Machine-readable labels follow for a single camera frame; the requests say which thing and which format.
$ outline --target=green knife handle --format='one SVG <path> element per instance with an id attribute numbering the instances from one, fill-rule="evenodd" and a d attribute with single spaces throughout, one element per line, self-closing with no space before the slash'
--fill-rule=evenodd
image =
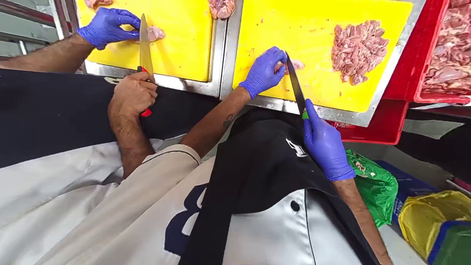
<path id="1" fill-rule="evenodd" d="M 304 112 L 302 113 L 302 119 L 303 119 L 303 120 L 305 120 L 305 119 L 308 119 L 308 120 L 309 120 L 309 116 L 308 116 L 307 111 L 304 111 Z"/>

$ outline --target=yellow plastic bag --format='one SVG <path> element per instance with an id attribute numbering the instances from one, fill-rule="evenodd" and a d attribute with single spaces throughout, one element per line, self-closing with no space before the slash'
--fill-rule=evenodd
<path id="1" fill-rule="evenodd" d="M 446 190 L 407 198 L 398 217 L 405 240 L 427 259 L 445 221 L 471 221 L 471 199 Z"/>

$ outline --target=knife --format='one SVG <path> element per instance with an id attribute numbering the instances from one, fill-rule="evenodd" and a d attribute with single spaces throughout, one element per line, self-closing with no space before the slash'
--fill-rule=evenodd
<path id="1" fill-rule="evenodd" d="M 298 76 L 294 70 L 294 65 L 286 52 L 286 66 L 288 67 L 288 73 L 291 79 L 291 86 L 293 87 L 294 97 L 296 98 L 296 103 L 298 104 L 299 114 L 302 115 L 302 119 L 309 119 L 308 113 L 306 112 L 306 99 L 304 98 L 304 93 L 302 92 L 301 85 L 299 84 Z"/>
<path id="2" fill-rule="evenodd" d="M 142 14 L 141 16 L 141 28 L 139 29 L 139 59 L 140 63 L 138 72 L 148 72 L 150 74 L 150 78 L 143 81 L 155 84 L 154 68 L 152 67 L 152 58 L 150 55 L 149 35 L 147 33 L 147 21 L 145 14 Z M 147 108 L 141 113 L 141 116 L 147 117 L 151 114 L 152 111 Z"/>

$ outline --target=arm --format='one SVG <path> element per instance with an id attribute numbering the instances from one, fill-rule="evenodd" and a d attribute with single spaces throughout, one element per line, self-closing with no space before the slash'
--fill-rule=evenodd
<path id="1" fill-rule="evenodd" d="M 200 157 L 204 157 L 218 143 L 236 115 L 251 99 L 281 81 L 285 66 L 275 73 L 275 65 L 280 60 L 286 62 L 286 54 L 277 47 L 270 48 L 258 57 L 245 81 L 198 122 L 180 144 L 193 148 Z"/>
<path id="2" fill-rule="evenodd" d="M 28 55 L 0 62 L 0 68 L 74 73 L 95 47 L 78 34 Z"/>
<path id="3" fill-rule="evenodd" d="M 355 185 L 355 171 L 347 161 L 339 131 L 319 118 L 312 101 L 306 100 L 309 119 L 304 120 L 304 143 L 324 175 L 350 207 L 363 235 L 382 265 L 392 265 L 388 251 Z"/>
<path id="4" fill-rule="evenodd" d="M 127 178 L 154 149 L 142 132 L 139 114 L 155 103 L 157 86 L 144 82 L 147 72 L 127 76 L 114 89 L 108 106 L 110 126 L 121 152 L 124 178 Z"/>
<path id="5" fill-rule="evenodd" d="M 31 54 L 0 62 L 0 68 L 74 73 L 94 48 L 103 50 L 108 43 L 139 38 L 139 32 L 121 29 L 123 24 L 139 28 L 140 19 L 126 10 L 100 8 L 88 26 L 78 29 L 78 34 Z"/>
<path id="6" fill-rule="evenodd" d="M 219 105 L 198 122 L 181 140 L 180 144 L 195 150 L 204 157 L 221 139 L 237 113 L 250 101 L 250 94 L 237 87 Z"/>
<path id="7" fill-rule="evenodd" d="M 343 201 L 352 210 L 353 215 L 360 226 L 361 232 L 363 232 L 363 235 L 370 244 L 371 249 L 378 258 L 380 264 L 392 265 L 386 246 L 384 245 L 378 228 L 376 228 L 376 224 L 371 217 L 370 211 L 358 192 L 355 181 L 353 179 L 333 181 L 332 185 L 340 194 Z"/>

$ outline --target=green plastic bag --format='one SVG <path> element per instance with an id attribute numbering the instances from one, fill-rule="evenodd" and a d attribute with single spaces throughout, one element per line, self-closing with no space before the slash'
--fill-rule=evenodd
<path id="1" fill-rule="evenodd" d="M 355 184 L 370 210 L 376 227 L 391 224 L 394 199 L 398 193 L 398 181 L 377 163 L 366 157 L 347 150 L 347 160 L 357 177 Z"/>

